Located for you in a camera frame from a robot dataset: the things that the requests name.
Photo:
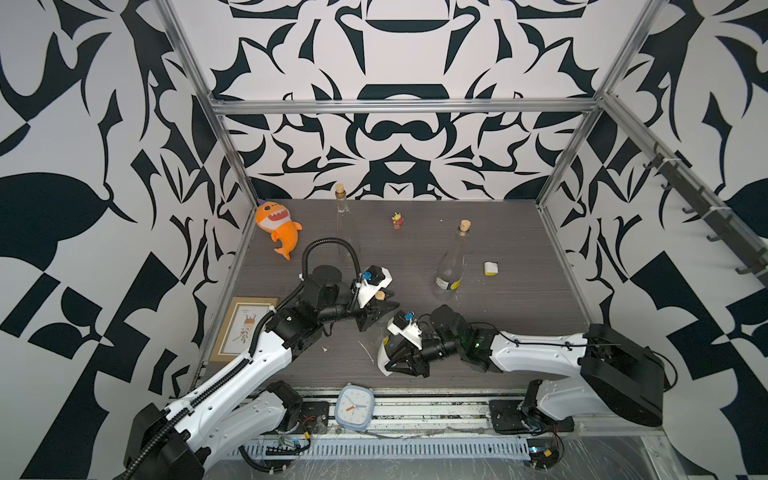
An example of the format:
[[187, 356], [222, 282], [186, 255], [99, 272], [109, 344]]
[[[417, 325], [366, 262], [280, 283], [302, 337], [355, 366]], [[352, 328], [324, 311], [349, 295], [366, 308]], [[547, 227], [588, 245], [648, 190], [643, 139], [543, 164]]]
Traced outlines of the clear glass bottle with cork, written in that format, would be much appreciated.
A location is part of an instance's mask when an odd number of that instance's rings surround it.
[[334, 194], [336, 198], [336, 236], [349, 243], [356, 254], [360, 255], [359, 232], [342, 183], [335, 185]]

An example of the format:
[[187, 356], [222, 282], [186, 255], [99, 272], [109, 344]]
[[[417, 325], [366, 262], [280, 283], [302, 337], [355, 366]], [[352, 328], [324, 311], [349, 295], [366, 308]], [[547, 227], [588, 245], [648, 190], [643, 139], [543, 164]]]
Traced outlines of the small clear bottle with cork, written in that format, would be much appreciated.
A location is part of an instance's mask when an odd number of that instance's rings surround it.
[[388, 335], [388, 322], [400, 309], [400, 303], [394, 297], [393, 292], [385, 289], [374, 295], [369, 302], [369, 307], [373, 318], [369, 328], [369, 337], [375, 343], [375, 349], [378, 349], [384, 338]]

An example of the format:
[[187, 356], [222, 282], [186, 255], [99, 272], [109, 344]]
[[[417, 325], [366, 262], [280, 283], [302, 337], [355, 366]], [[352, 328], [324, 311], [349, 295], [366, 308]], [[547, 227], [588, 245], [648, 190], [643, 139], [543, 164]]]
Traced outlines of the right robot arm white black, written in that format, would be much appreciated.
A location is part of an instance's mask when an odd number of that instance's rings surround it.
[[483, 373], [536, 374], [517, 409], [528, 432], [587, 414], [612, 413], [647, 427], [663, 423], [662, 360], [604, 324], [571, 335], [517, 335], [442, 305], [425, 320], [400, 311], [387, 331], [377, 354], [386, 376], [427, 378], [432, 362], [453, 355]]

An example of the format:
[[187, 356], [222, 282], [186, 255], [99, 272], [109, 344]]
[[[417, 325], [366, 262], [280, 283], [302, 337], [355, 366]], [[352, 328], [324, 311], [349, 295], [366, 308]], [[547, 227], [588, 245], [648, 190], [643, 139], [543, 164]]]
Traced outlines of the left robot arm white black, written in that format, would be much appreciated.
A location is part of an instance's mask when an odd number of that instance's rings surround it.
[[290, 431], [302, 400], [272, 378], [323, 334], [327, 324], [353, 320], [365, 331], [391, 318], [399, 305], [387, 297], [388, 269], [371, 266], [349, 285], [321, 265], [259, 321], [246, 351], [204, 384], [164, 408], [149, 405], [134, 418], [124, 457], [124, 479], [200, 479], [253, 437]]

